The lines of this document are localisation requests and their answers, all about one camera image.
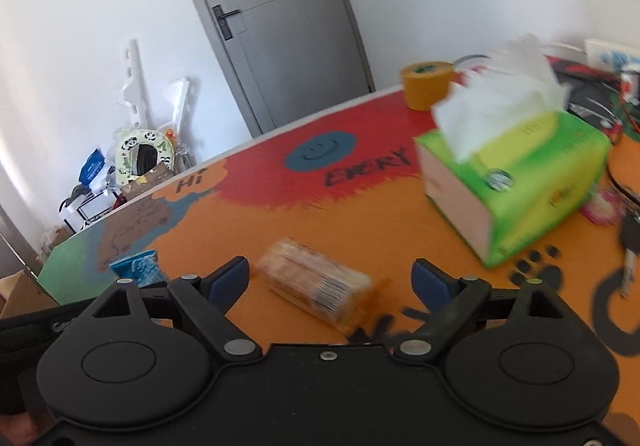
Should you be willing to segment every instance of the blue gripper pad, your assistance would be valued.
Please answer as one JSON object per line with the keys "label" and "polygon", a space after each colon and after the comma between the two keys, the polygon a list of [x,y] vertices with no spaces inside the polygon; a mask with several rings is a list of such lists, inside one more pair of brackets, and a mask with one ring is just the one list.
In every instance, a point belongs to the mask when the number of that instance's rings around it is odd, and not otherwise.
{"label": "blue gripper pad", "polygon": [[414,262],[411,270],[411,286],[415,295],[420,298],[431,314],[442,311],[460,293],[458,280],[451,278],[424,259]]}
{"label": "blue gripper pad", "polygon": [[200,291],[222,314],[226,314],[249,286],[249,271],[249,261],[236,257],[203,279]]}

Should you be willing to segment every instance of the power strip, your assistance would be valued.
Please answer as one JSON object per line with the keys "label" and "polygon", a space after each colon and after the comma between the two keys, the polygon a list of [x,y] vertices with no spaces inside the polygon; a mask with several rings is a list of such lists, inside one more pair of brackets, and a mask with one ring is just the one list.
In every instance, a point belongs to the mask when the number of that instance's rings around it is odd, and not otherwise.
{"label": "power strip", "polygon": [[597,38],[584,41],[589,67],[608,72],[620,72],[626,64],[640,64],[640,49],[612,44]]}

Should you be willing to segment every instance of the tissue box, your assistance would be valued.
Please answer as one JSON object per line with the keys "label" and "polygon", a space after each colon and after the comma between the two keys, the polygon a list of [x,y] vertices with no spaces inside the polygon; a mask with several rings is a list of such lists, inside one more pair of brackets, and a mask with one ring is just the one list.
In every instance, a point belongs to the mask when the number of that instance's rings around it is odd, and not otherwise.
{"label": "tissue box", "polygon": [[610,148],[607,136],[566,112],[523,123],[462,164],[437,130],[415,142],[426,194],[487,267],[580,208]]}

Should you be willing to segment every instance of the car key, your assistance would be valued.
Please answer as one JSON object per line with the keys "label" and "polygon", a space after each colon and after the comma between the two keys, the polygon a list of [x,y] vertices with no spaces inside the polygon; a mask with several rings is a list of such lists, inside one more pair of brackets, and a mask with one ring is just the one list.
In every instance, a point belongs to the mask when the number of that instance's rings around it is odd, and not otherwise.
{"label": "car key", "polygon": [[626,298],[629,296],[631,284],[636,279],[636,262],[640,253],[640,218],[629,210],[626,211],[625,220],[622,223],[620,239],[625,246],[625,268],[620,293]]}

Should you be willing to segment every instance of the black paint dots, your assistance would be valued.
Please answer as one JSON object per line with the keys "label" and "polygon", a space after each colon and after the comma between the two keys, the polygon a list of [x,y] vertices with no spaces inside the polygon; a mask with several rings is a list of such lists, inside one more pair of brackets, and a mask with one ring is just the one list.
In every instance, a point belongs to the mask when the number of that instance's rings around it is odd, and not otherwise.
{"label": "black paint dots", "polygon": [[[561,256],[562,253],[556,246],[547,246],[547,258],[554,261]],[[559,291],[564,277],[562,269],[555,264],[545,264],[545,257],[535,249],[529,252],[528,259],[515,263],[517,271],[511,273],[509,277],[511,283],[516,287],[521,287],[529,279],[540,279],[554,291]]]}

